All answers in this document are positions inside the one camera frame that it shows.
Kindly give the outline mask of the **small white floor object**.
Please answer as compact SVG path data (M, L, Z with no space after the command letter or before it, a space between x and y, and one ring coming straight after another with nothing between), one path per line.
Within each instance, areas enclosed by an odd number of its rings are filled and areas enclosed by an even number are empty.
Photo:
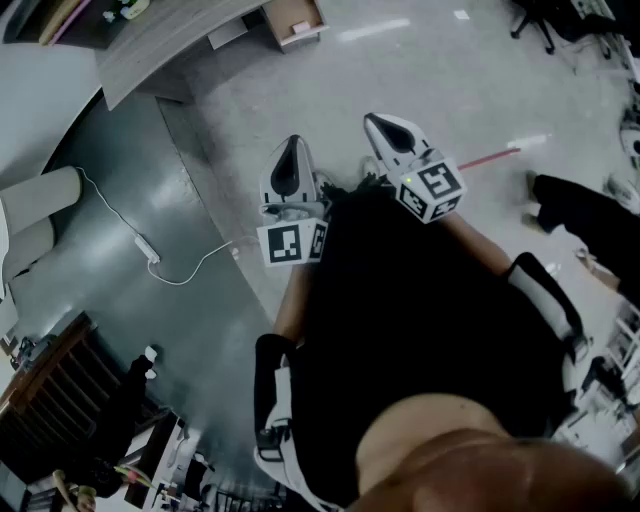
M640 216L640 192L630 180L610 174L605 181L604 190L623 208Z

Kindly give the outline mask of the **cardboard box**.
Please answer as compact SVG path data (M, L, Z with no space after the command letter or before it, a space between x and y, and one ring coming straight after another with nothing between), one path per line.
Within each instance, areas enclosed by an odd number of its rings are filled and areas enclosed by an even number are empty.
M321 33L329 29L317 0L270 0L262 6L262 13L283 53L319 42ZM307 21L311 29L296 35L292 26L303 21Z

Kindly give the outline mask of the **person's chin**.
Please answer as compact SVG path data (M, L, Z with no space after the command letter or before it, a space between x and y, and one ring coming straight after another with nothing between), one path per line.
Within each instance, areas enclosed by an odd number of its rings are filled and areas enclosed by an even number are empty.
M599 459L541 439L476 430L437 436L363 483L348 512L633 512L624 479Z

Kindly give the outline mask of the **beige cylindrical pillar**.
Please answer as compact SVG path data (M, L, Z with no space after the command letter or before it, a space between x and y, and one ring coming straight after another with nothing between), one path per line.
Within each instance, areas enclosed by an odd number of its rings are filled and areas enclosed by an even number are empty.
M9 251L3 262L3 280L9 282L14 277L51 251L56 235L52 221L42 219L9 238Z
M10 235L75 204L82 192L78 169L66 166L0 191Z

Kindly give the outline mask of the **red floor tape strip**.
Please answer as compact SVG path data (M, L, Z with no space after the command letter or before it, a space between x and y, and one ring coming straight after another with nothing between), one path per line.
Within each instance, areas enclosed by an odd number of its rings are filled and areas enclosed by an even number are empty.
M472 160L472 161L470 161L468 163L461 164L461 165L458 166L458 169L460 171L463 171L463 170L467 170L467 169L470 169L470 168L473 168L473 167L485 165L485 164L488 164L490 162L499 160L501 158L505 158L505 157L517 154L520 151L521 151L521 149L519 147L508 148L508 149L505 149L503 151L500 151L500 152L497 152L497 153L493 153L493 154L490 154L490 155L487 155L487 156Z

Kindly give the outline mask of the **white curved table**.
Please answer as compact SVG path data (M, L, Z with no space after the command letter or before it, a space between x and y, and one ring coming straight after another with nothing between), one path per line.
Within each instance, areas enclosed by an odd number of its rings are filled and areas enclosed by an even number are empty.
M92 50L0 43L0 189L44 170L100 87Z

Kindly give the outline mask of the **person's left forearm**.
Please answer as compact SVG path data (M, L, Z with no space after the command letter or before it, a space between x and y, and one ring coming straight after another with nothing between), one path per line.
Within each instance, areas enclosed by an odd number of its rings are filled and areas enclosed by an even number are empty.
M290 342L304 338L305 315L315 266L294 266L274 322L274 333Z

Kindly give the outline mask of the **person's right forearm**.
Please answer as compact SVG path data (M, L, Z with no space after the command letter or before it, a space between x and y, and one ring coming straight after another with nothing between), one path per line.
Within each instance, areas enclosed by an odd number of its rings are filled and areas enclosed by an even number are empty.
M440 223L468 254L493 274L501 276L510 269L512 260L502 248L467 223L459 214L451 213Z

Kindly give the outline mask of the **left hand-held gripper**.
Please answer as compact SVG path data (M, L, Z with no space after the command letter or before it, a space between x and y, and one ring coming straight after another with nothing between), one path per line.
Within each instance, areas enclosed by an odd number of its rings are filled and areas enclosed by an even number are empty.
M325 205L316 199L309 145L299 135L282 141L267 158L260 194L264 225L257 228L266 267L318 263L328 232ZM306 203L272 203L272 202Z

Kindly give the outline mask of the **grey wooden desk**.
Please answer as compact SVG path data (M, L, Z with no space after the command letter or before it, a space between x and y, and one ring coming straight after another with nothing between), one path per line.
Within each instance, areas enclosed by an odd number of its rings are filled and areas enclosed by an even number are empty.
M210 32L270 1L152 0L106 50L96 54L108 108L114 109L165 64Z

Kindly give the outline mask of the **white power strip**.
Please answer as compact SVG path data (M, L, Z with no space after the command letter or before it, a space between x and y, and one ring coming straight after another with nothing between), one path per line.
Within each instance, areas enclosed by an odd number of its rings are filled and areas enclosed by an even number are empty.
M141 235L134 236L134 243L138 249L145 255L147 262L155 265L161 261L159 254L153 249L153 247L146 241Z

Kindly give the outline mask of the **person's black clothing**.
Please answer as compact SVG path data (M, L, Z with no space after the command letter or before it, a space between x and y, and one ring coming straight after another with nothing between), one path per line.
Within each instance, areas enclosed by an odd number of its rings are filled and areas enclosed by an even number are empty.
M537 308L383 189L335 201L306 334L290 356L304 478L341 507L356 452L388 407L419 394L473 400L515 437L548 437L569 411L565 351Z

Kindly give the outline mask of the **brown wooden chair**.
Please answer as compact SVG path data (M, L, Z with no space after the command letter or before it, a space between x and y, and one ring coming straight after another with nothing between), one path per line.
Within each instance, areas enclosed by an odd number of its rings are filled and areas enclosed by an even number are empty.
M96 324L79 314L46 338L43 352L14 374L0 396L0 462L31 484L78 459L113 458L114 413L126 373L108 354ZM183 425L145 393L132 439L150 435L145 472L157 468L160 448Z

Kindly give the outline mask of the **white metal rack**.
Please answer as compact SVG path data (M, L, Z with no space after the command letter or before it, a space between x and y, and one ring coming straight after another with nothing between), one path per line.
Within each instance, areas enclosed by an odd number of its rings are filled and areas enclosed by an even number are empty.
M625 302L615 318L606 344L606 355L628 379L640 365L640 310Z

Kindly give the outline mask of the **black office chair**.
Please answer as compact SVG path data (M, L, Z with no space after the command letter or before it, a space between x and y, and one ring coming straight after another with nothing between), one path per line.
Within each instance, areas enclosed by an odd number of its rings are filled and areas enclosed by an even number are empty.
M553 30L564 40L575 43L588 35L617 33L620 29L616 20L609 17L586 14L581 16L572 0L512 0L519 6L524 16L520 24L510 31L512 39L519 39L528 25L537 25L546 39L545 51L555 53L556 47L548 30Z

